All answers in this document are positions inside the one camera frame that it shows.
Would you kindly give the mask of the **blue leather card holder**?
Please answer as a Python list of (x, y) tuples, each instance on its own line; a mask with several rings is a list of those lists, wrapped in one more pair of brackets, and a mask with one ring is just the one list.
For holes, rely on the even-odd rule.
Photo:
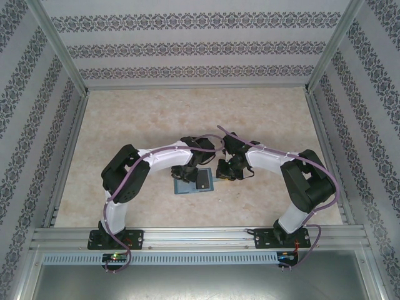
[(212, 170), (211, 170), (211, 168), (204, 168), (204, 169), (208, 169), (208, 171), (209, 171), (209, 178), (210, 178), (210, 184), (211, 184), (210, 190), (208, 190), (208, 191), (197, 190), (196, 189), (196, 179), (194, 182), (184, 182), (182, 180), (174, 179), (174, 193), (175, 194), (194, 194), (194, 193), (203, 193), (203, 192), (214, 191)]

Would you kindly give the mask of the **dark grey VIP credit card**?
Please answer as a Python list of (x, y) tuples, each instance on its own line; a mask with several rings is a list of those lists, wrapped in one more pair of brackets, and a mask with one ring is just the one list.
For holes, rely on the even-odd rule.
[(200, 169), (197, 172), (196, 189), (200, 191), (210, 190), (210, 178), (208, 169)]

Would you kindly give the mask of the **grey metal shelf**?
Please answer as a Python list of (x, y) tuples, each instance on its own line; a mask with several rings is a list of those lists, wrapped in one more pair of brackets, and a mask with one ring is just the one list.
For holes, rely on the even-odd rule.
[(268, 265), (44, 266), (33, 300), (369, 300), (356, 272)]

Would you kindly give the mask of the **aluminium mounting rail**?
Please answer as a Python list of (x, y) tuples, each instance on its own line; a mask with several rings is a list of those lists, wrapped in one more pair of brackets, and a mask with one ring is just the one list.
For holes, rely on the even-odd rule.
[[(362, 225), (306, 227), (315, 250), (359, 250), (371, 243)], [(89, 228), (35, 229), (28, 249), (42, 253), (87, 252)], [(256, 251), (254, 237), (245, 227), (147, 227), (141, 241), (143, 252), (222, 252)]]

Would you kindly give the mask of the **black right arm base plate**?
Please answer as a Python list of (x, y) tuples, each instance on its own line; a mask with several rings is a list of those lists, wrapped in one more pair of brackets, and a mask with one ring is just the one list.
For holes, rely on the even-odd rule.
[(252, 230), (256, 249), (289, 249), (296, 246), (300, 249), (311, 247), (311, 240), (308, 230), (300, 228), (296, 232), (285, 237), (284, 241), (279, 241), (273, 228), (257, 228)]

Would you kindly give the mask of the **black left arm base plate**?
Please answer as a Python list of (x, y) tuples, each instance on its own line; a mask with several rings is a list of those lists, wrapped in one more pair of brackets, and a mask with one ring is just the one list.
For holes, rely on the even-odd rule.
[[(143, 246), (144, 231), (125, 229), (116, 234), (116, 238), (130, 250), (141, 250)], [(89, 250), (125, 250), (126, 248), (115, 241), (103, 230), (92, 230), (87, 242)]]

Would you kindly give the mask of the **aluminium table side rail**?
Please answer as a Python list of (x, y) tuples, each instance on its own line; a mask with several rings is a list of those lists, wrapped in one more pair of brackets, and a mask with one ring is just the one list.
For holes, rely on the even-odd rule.
[(343, 181), (341, 168), (338, 165), (337, 155), (334, 151), (335, 147), (332, 140), (333, 135), (328, 128), (328, 123), (326, 122), (326, 119), (323, 116), (321, 108), (315, 100), (314, 95), (307, 91), (304, 93), (304, 95), (316, 130), (317, 138), (325, 161), (325, 166), (334, 174), (339, 184), (340, 197), (337, 201), (337, 205), (339, 207), (339, 211), (341, 212), (342, 221), (344, 224), (356, 225), (357, 221), (354, 218), (352, 207), (349, 203), (348, 191)]
[(71, 162), (74, 155), (74, 150), (78, 141), (79, 132), (83, 123), (86, 107), (90, 96), (90, 90), (82, 95), (79, 105), (71, 121), (66, 144), (62, 152), (62, 157), (59, 163), (59, 168), (56, 173), (56, 178), (49, 195), (49, 201), (46, 206), (45, 215), (40, 225), (41, 228), (48, 228), (51, 226), (53, 214), (56, 208), (59, 207), (63, 196), (64, 188), (68, 178), (68, 173), (71, 167)]

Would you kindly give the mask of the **aluminium frame post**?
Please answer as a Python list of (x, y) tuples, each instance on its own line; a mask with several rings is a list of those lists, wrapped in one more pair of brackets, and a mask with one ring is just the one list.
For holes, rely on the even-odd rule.
[(32, 11), (36, 21), (40, 25), (42, 31), (50, 42), (54, 52), (65, 67), (66, 72), (73, 81), (75, 87), (81, 94), (87, 94), (88, 87), (86, 86), (83, 77), (76, 67), (67, 47), (63, 43), (55, 25), (50, 16), (46, 12), (41, 0), (25, 0), (28, 8)]
[(344, 10), (330, 40), (328, 41), (322, 55), (317, 62), (309, 81), (304, 87), (304, 92), (310, 94), (317, 86), (320, 78), (323, 76), (324, 71), (328, 67), (331, 58), (337, 51), (341, 41), (346, 35), (351, 23), (359, 12), (361, 6), (364, 4), (365, 0), (350, 0), (346, 9)]

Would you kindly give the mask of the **aluminium front frame bar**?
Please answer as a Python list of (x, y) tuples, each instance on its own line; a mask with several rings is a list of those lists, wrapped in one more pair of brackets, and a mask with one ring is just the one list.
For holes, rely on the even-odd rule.
[(362, 247), (354, 251), (369, 300), (389, 300), (374, 254)]
[(12, 300), (33, 300), (43, 263), (39, 248), (29, 250)]

